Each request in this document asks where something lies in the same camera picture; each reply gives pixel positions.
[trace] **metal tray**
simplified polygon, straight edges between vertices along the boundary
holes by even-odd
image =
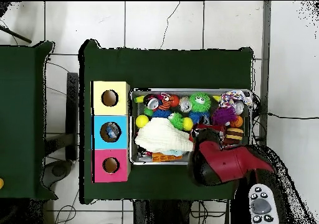
[[[143,103],[135,103],[133,100],[136,97],[147,95],[147,94],[160,94],[161,92],[177,95],[179,97],[188,96],[190,97],[194,92],[201,91],[207,93],[211,97],[212,105],[210,112],[213,112],[217,109],[218,103],[212,98],[213,95],[220,96],[227,91],[231,91],[235,89],[187,89],[187,88],[149,88],[149,89],[138,89],[134,88],[130,90],[130,135],[129,135],[129,146],[130,146],[130,162],[134,163],[134,165],[187,165],[188,164],[188,154],[185,154],[182,159],[171,162],[152,162],[152,158],[150,156],[139,156],[138,155],[138,146],[134,142],[135,134],[138,131],[138,128],[135,125],[135,119],[140,114],[144,114],[144,104]],[[246,96],[252,96],[249,90],[242,90]],[[171,108],[172,112],[177,111],[183,115],[183,117],[187,117],[188,113],[182,113],[179,110],[179,107]],[[241,144],[248,144],[252,140],[252,107],[248,107],[245,105],[244,112],[241,114],[244,119],[243,130],[244,137],[242,138]]]

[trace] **green spiky ball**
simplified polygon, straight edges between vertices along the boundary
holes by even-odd
[[[183,117],[180,113],[172,113],[168,116],[168,119],[176,129],[183,130]]]
[[[147,107],[144,108],[144,114],[149,116],[149,117],[152,117],[153,115],[153,111]]]
[[[202,101],[204,99],[204,104],[200,104],[198,101]],[[203,113],[205,111],[209,111],[211,107],[211,99],[210,97],[203,92],[196,92],[189,97],[190,102],[192,103],[192,111]]]

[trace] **orange ball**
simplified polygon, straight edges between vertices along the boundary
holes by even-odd
[[[236,116],[236,120],[235,121],[230,121],[230,126],[233,127],[233,128],[239,128],[242,126],[242,124],[244,123],[244,120],[239,116],[237,115]]]
[[[171,98],[173,97],[173,99],[170,98],[171,102],[171,107],[176,107],[179,104],[179,98],[176,95],[171,95]]]

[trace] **colorful box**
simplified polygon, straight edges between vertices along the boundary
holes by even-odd
[[[128,115],[129,92],[126,82],[93,82],[94,115]]]
[[[105,170],[105,162],[109,158],[116,159],[118,167],[115,173]],[[93,183],[126,182],[130,173],[130,161],[127,149],[95,150],[94,151]]]
[[[115,124],[119,129],[120,136],[116,141],[107,140],[104,136],[108,123]],[[128,149],[128,116],[94,116],[94,149]]]

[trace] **blue box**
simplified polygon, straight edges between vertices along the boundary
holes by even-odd
[[[115,142],[102,139],[100,131],[105,123],[115,123],[120,128],[120,137]],[[128,149],[128,116],[94,116],[94,141],[95,150]]]

